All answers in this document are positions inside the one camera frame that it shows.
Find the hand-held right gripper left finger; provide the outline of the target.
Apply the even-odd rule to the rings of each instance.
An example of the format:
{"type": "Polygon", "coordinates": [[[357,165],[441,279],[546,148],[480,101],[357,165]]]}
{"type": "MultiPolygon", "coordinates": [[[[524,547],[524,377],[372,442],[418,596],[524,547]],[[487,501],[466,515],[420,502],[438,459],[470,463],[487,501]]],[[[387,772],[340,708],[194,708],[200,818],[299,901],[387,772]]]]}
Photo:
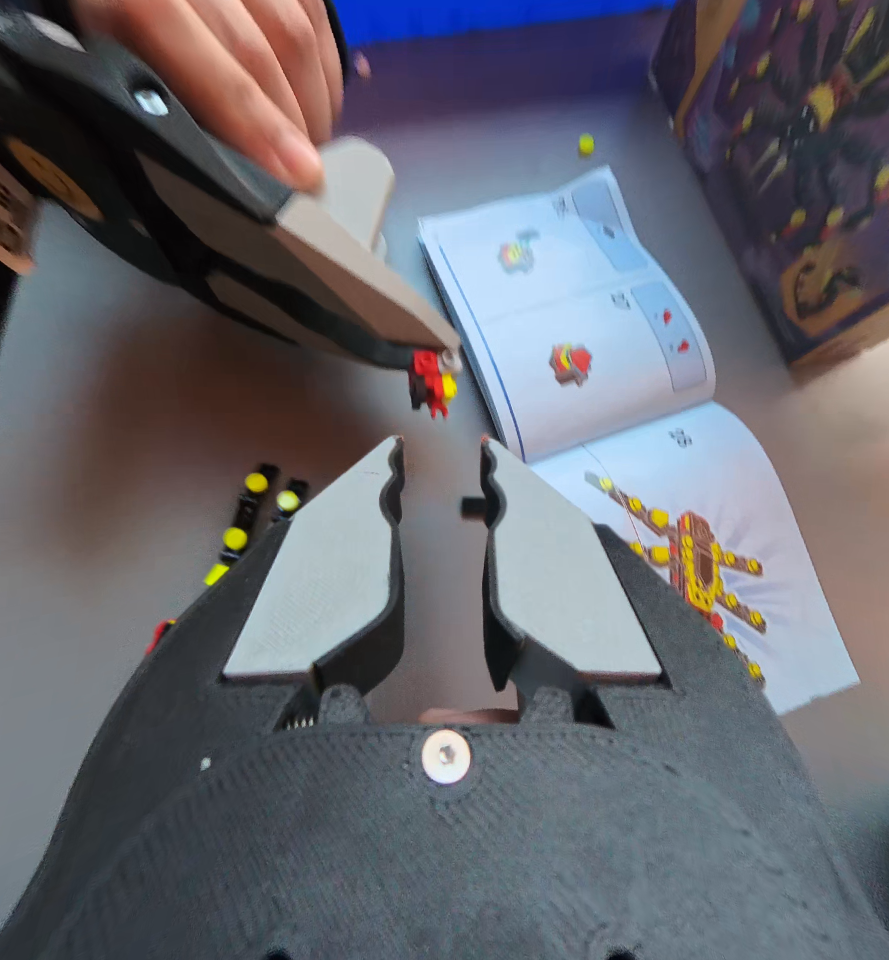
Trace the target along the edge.
{"type": "Polygon", "coordinates": [[[403,438],[384,438],[222,579],[226,686],[379,687],[403,655],[403,438]]]}

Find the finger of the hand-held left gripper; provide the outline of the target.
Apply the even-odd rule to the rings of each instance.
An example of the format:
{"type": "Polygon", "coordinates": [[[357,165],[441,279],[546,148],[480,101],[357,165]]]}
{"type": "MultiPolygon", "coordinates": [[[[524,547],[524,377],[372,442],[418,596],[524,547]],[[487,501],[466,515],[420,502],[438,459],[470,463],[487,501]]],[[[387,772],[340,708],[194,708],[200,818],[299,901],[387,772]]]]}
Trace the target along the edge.
{"type": "Polygon", "coordinates": [[[249,321],[280,340],[380,369],[405,371],[412,366],[412,346],[381,340],[287,284],[248,272],[213,270],[206,287],[228,316],[249,321]]]}
{"type": "Polygon", "coordinates": [[[292,194],[276,214],[281,243],[379,345],[431,352],[440,371],[461,372],[458,333],[386,262],[382,230],[396,182],[390,160],[357,136],[326,144],[320,159],[323,186],[292,194]]]}

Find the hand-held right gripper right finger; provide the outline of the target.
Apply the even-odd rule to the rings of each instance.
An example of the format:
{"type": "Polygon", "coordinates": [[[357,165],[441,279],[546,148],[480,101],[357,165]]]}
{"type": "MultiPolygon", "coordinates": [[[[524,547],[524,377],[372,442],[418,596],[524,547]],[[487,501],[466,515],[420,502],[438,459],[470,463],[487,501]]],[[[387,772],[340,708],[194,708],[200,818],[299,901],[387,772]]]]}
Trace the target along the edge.
{"type": "Polygon", "coordinates": [[[493,688],[651,685],[663,667],[591,519],[501,442],[480,443],[484,655],[493,688]]]}

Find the small lego spider body assembly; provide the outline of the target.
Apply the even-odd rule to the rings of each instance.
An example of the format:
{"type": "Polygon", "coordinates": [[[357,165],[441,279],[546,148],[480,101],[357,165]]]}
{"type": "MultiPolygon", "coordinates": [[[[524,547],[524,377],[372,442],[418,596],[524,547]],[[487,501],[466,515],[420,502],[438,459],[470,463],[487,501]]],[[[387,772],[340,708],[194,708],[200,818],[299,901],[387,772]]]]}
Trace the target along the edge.
{"type": "Polygon", "coordinates": [[[415,350],[407,370],[412,410],[427,409],[431,419],[438,415],[447,419],[458,392],[456,378],[462,368],[460,356],[454,350],[415,350]]]}

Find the short black yellow lego leg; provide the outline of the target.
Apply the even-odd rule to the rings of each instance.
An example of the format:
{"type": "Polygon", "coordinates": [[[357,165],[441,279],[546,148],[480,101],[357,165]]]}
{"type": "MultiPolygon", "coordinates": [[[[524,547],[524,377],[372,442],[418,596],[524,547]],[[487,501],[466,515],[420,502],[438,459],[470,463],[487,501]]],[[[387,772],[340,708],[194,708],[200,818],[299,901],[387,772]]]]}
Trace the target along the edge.
{"type": "Polygon", "coordinates": [[[270,525],[290,523],[307,502],[308,493],[309,484],[306,480],[290,477],[274,498],[269,514],[270,525]]]}

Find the long black yellow lego leg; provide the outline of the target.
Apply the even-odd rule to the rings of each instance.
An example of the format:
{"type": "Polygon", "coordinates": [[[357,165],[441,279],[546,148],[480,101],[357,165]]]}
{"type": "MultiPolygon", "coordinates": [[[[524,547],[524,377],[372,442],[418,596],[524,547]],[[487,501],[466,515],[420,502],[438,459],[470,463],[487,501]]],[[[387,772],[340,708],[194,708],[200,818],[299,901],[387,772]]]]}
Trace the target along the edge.
{"type": "Polygon", "coordinates": [[[215,586],[251,546],[259,513],[280,473],[277,465],[263,462],[246,474],[237,495],[232,521],[222,533],[219,556],[203,579],[205,587],[215,586]]]}

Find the lego instruction booklet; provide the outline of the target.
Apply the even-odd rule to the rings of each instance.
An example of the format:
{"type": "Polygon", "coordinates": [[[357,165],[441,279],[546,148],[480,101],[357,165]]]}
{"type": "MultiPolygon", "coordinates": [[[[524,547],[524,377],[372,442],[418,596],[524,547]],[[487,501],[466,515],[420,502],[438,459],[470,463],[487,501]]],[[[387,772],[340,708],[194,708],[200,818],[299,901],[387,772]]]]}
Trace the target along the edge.
{"type": "Polygon", "coordinates": [[[510,452],[696,610],[777,714],[857,687],[785,489],[715,402],[705,333],[611,168],[416,235],[510,452]]]}

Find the purple lego set box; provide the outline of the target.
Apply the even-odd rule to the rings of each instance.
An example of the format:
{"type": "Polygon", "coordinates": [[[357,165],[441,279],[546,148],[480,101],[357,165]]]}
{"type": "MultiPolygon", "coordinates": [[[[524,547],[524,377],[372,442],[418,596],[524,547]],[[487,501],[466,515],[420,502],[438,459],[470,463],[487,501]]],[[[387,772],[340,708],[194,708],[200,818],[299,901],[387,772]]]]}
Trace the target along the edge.
{"type": "Polygon", "coordinates": [[[790,367],[889,339],[889,1],[688,1],[650,80],[790,367]]]}

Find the person's left hand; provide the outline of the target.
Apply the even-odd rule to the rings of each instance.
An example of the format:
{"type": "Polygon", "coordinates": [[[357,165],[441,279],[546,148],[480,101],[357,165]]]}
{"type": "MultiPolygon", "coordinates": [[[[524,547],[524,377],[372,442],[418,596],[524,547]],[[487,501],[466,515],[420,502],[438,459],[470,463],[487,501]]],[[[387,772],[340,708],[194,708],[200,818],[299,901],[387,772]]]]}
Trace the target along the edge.
{"type": "Polygon", "coordinates": [[[72,22],[136,55],[211,135],[318,192],[349,63],[332,2],[76,1],[72,22]]]}

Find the blue plastic bin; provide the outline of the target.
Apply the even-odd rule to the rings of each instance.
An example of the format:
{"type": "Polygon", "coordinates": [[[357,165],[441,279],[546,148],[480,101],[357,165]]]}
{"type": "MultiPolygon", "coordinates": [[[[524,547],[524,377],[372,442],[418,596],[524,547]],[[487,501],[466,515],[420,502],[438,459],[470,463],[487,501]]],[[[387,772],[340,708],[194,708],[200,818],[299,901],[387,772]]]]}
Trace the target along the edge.
{"type": "Polygon", "coordinates": [[[352,46],[664,11],[672,1],[335,1],[352,46]]]}

